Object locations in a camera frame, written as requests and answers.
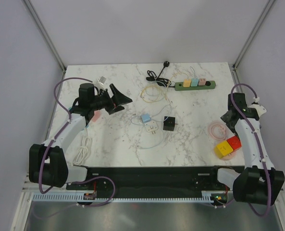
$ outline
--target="white wall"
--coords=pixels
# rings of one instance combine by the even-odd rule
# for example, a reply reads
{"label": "white wall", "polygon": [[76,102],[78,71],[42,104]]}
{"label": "white wall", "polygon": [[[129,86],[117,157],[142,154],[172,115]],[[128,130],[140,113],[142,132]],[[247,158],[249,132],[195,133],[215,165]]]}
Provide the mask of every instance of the white wall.
{"label": "white wall", "polygon": [[263,140],[275,167],[285,173],[285,0],[274,5],[238,70],[268,110],[260,120]]}
{"label": "white wall", "polygon": [[267,0],[31,0],[70,64],[230,62]]}
{"label": "white wall", "polygon": [[0,231],[10,229],[28,150],[44,138],[62,72],[20,0],[0,0]]}

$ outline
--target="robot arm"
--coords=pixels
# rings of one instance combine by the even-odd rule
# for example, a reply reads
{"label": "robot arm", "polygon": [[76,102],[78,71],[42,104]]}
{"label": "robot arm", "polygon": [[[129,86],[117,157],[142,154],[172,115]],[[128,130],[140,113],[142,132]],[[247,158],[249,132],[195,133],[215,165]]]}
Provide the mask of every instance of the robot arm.
{"label": "robot arm", "polygon": [[[64,153],[77,136],[77,134],[86,127],[94,116],[94,111],[105,109],[108,114],[114,114],[124,109],[122,105],[131,103],[132,100],[117,88],[110,84],[113,96],[110,98],[108,90],[98,90],[95,95],[96,87],[92,83],[80,85],[79,97],[75,99],[70,109],[71,120],[67,119],[61,125],[61,128],[68,123],[62,130],[53,144],[50,146],[47,158],[49,163],[43,167],[42,183],[54,187],[62,187],[65,183],[74,181],[84,181],[87,176],[87,169],[81,166],[68,166]],[[34,144],[29,150],[29,179],[31,182],[38,183],[40,166],[44,152],[51,139],[47,139],[42,144]]]}
{"label": "robot arm", "polygon": [[[242,110],[249,122],[253,125],[255,131],[246,120],[241,117],[231,102],[231,95],[228,96],[228,112],[221,119],[228,128],[237,135],[242,143],[245,170],[239,174],[232,169],[220,168],[217,173],[217,179],[220,183],[233,189],[233,196],[236,201],[248,202],[253,204],[267,204],[268,192],[263,162],[265,163],[271,180],[271,205],[274,204],[285,177],[282,171],[277,171],[270,161],[260,134],[259,119],[266,112],[265,108],[257,103],[247,107],[245,94],[233,93],[237,107]],[[257,134],[264,158],[261,159],[258,143],[255,138]]]}

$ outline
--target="light blue plug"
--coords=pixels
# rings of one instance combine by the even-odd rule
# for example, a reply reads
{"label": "light blue plug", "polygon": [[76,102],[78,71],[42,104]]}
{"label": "light blue plug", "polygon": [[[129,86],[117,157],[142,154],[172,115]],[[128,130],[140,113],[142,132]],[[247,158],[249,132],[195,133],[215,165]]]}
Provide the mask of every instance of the light blue plug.
{"label": "light blue plug", "polygon": [[142,123],[147,123],[151,121],[151,117],[148,113],[141,115]]}
{"label": "light blue plug", "polygon": [[198,78],[192,78],[190,86],[191,87],[196,87],[196,86],[198,86],[198,83],[199,83],[199,79]]}

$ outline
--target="yellow block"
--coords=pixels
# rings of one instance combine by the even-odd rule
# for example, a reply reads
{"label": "yellow block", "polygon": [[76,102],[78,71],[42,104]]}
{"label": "yellow block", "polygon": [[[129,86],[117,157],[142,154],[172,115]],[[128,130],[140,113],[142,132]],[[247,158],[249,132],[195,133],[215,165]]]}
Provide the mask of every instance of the yellow block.
{"label": "yellow block", "polygon": [[183,87],[184,88],[189,88],[190,87],[190,84],[191,84],[191,79],[184,79],[184,82],[183,82]]}
{"label": "yellow block", "polygon": [[233,152],[233,148],[229,145],[228,141],[223,141],[216,145],[214,152],[219,159]]}

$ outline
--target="marble tabletop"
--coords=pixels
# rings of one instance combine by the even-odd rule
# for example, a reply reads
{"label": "marble tabletop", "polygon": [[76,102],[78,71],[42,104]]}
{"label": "marble tabletop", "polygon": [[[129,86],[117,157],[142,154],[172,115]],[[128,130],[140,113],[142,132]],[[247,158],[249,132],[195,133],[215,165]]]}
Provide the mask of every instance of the marble tabletop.
{"label": "marble tabletop", "polygon": [[[244,165],[242,150],[236,152],[230,161],[218,159],[213,151],[218,143],[208,135],[208,124],[227,111],[227,96],[233,86],[228,63],[186,63],[170,64],[161,77],[170,79],[173,74],[184,72],[192,77],[192,66],[198,78],[215,80],[214,90],[175,91],[167,90],[167,100],[146,103],[140,97],[141,91],[150,82],[146,81],[148,70],[159,74],[162,64],[114,64],[114,65],[71,65],[68,66],[65,78],[82,77],[93,81],[104,76],[107,80],[105,88],[113,83],[124,95],[133,102],[125,105],[125,110],[108,115],[100,111],[96,122],[87,127],[92,138],[91,155],[85,166],[89,167],[163,167],[163,166],[213,166],[213,165]],[[186,75],[177,75],[173,81],[183,81]],[[60,93],[60,101],[70,108],[78,96],[81,80],[64,82]],[[163,131],[162,122],[157,122],[159,129],[155,134],[146,131],[144,126],[131,123],[131,118],[144,113],[155,115],[165,106],[161,114],[154,117],[162,121],[164,116],[174,116],[177,125],[174,131]],[[50,136],[66,119],[67,113],[57,106]],[[72,163],[80,146],[85,131],[74,139],[65,157]]]}

